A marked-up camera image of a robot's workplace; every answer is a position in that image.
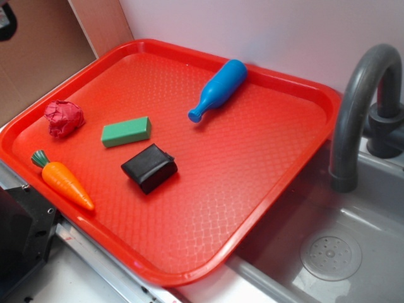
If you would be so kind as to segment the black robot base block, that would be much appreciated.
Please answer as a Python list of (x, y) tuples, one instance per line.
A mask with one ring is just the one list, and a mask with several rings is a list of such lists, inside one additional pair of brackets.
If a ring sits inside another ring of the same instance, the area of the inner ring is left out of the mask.
[(36, 189), (1, 189), (1, 302), (47, 262), (60, 213)]

